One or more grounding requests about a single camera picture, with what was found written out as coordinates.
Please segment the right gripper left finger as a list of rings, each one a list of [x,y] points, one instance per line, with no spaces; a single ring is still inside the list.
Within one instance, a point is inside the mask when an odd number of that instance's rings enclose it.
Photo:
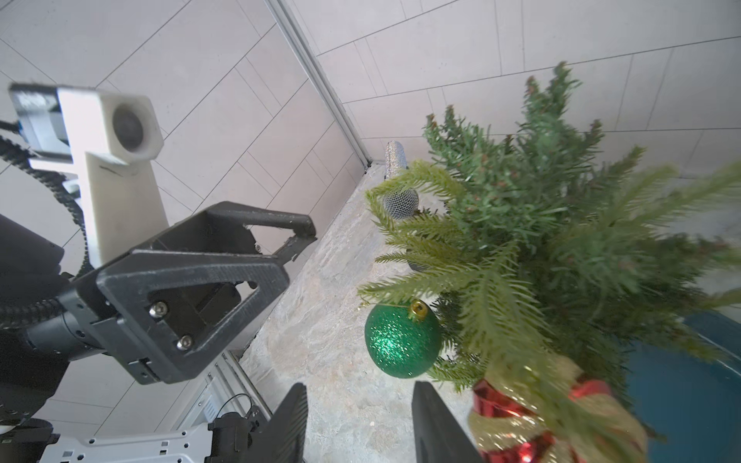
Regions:
[[[253,433],[244,462],[301,463],[308,424],[307,387],[295,383],[272,418]]]

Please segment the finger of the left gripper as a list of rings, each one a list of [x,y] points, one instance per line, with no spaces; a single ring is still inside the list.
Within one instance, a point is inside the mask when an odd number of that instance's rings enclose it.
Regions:
[[[295,260],[316,241],[310,216],[221,202],[173,225],[141,244],[147,251],[200,254],[258,254],[254,228],[293,234],[273,254],[281,264]]]

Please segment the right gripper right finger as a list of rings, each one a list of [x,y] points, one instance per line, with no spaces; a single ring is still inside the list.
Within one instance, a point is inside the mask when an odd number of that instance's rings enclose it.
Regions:
[[[430,383],[415,382],[411,408],[417,462],[482,463],[482,457]]]

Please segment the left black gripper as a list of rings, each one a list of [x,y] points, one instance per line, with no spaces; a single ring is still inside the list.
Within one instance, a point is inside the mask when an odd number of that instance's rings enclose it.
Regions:
[[[60,299],[137,382],[175,384],[198,376],[288,287],[274,256],[134,252]]]

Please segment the red gold striped ornament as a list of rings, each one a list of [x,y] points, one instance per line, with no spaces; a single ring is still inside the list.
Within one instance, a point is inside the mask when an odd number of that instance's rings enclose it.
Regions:
[[[590,418],[606,421],[607,434],[565,437],[540,416],[540,407],[513,385],[488,372],[473,387],[468,415],[475,448],[484,462],[646,462],[648,434],[614,397],[610,386],[585,376],[571,360],[554,362],[567,397]]]

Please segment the green glitter ball ornament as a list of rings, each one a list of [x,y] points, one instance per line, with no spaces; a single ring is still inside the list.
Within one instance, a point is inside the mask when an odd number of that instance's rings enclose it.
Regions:
[[[364,333],[372,362],[385,374],[401,379],[430,370],[443,346],[440,323],[420,299],[401,305],[375,305]]]

